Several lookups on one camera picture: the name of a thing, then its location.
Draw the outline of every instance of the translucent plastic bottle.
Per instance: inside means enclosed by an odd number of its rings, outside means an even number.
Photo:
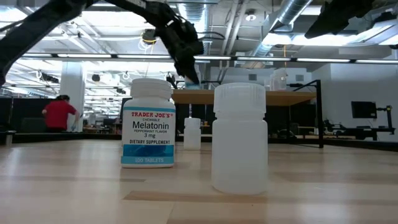
[[[268,130],[265,88],[230,83],[215,89],[211,178],[229,194],[255,195],[266,190]]]
[[[185,118],[184,120],[184,149],[200,150],[201,129],[199,118]]]
[[[153,168],[174,165],[175,107],[169,102],[170,83],[153,78],[132,81],[123,108],[122,167]]]

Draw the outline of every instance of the ceiling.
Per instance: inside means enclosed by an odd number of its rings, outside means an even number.
[[[46,0],[32,1],[20,0],[16,5],[16,1],[6,1],[0,6],[0,27],[6,26],[12,22],[21,20],[27,15],[33,13],[40,4]],[[182,1],[169,1],[171,7],[182,16],[187,15],[185,10],[191,7],[192,4],[180,3]],[[199,17],[193,18],[195,27],[199,31],[212,31],[225,34],[227,30],[228,21],[231,19],[231,5],[233,0],[207,0],[196,1],[205,2],[202,7],[202,12],[199,12]],[[359,42],[356,47],[352,46],[328,46],[333,45],[337,37],[330,37],[331,39],[321,40],[320,44],[313,44],[314,41],[293,41],[302,38],[306,30],[315,21],[320,8],[325,1],[312,1],[311,5],[306,8],[300,17],[294,22],[294,28],[289,33],[277,32],[276,38],[271,40],[271,35],[264,35],[265,18],[273,13],[277,13],[280,8],[280,0],[252,0],[249,1],[246,8],[255,9],[254,15],[256,19],[253,21],[242,20],[237,34],[237,39],[234,41],[231,54],[236,52],[247,53],[254,50],[267,36],[271,41],[267,44],[272,44],[271,55],[275,57],[325,57],[325,58],[384,58],[391,54],[391,50],[387,45],[377,45],[370,42]],[[392,3],[396,1],[379,1],[375,2],[375,9],[383,9],[388,7],[396,12],[397,8],[393,7]],[[235,25],[239,16],[235,15]],[[366,17],[364,19],[353,19],[350,21],[349,27],[341,36],[350,37],[351,40],[359,38],[366,29],[369,28],[369,23],[374,17]],[[55,28],[48,36],[41,40],[38,44],[31,48],[29,52],[35,53],[79,53],[79,54],[167,54],[167,51],[159,40],[155,45],[146,46],[142,44],[141,34],[145,29],[153,28],[146,23],[145,19],[133,14],[131,12],[123,11],[118,7],[101,2],[86,11],[83,11],[80,17],[66,22]],[[6,33],[0,33],[0,39]],[[389,34],[389,39],[398,34],[398,29],[395,33]],[[286,45],[278,45],[282,41],[282,37],[289,36],[292,40]],[[209,46],[207,54],[219,55],[223,46],[223,40],[206,40]],[[84,62],[87,69],[87,86],[129,86],[134,78],[151,77],[163,79],[166,74],[175,74],[175,69],[172,63],[167,62],[99,62],[90,61]],[[211,63],[210,66],[217,67],[218,63]],[[306,68],[308,72],[317,69],[320,64],[314,63],[288,63],[274,62],[273,65],[267,65],[267,68],[279,67],[295,67]],[[61,79],[62,62],[52,60],[18,60],[10,72],[7,74],[7,83],[13,85],[33,85],[32,88],[8,88],[3,90],[3,93],[14,93],[20,95],[34,95],[34,96],[55,96],[59,91],[59,85],[53,85],[51,88],[40,87],[40,85],[49,85],[41,81],[38,77],[38,71],[46,73],[55,78]],[[91,80],[93,74],[101,75],[100,82]],[[90,88],[86,91],[86,99],[105,99],[106,97],[114,97],[114,101],[103,103],[107,108],[119,107],[119,100],[123,96],[128,96],[129,90],[126,88],[126,95],[117,93],[114,88],[99,89]],[[107,113],[113,113],[116,109],[109,109]]]

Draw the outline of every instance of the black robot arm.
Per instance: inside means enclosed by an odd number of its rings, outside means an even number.
[[[194,83],[199,83],[193,56],[203,53],[203,44],[198,40],[192,23],[176,15],[166,3],[138,1],[139,4],[133,4],[128,0],[106,1],[140,15],[152,24],[155,27],[155,35],[160,37],[174,59],[177,73],[188,77]],[[50,0],[27,16],[19,27],[10,30],[0,40],[0,86],[5,83],[6,74],[16,60],[58,25],[79,16],[84,9],[96,2],[98,0]]]

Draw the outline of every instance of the wooden table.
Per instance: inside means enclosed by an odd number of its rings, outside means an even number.
[[[266,103],[268,106],[292,106],[316,96],[316,93],[307,92],[267,91]],[[175,103],[212,105],[214,90],[174,90],[172,99]]]

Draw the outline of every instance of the bottle cap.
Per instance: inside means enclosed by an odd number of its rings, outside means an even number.
[[[200,128],[200,119],[199,118],[185,118],[184,126],[186,128]]]
[[[253,83],[222,84],[215,89],[214,112],[266,112],[266,89]]]
[[[165,80],[155,78],[136,78],[131,83],[130,95],[136,96],[161,96],[171,98],[171,84]]]

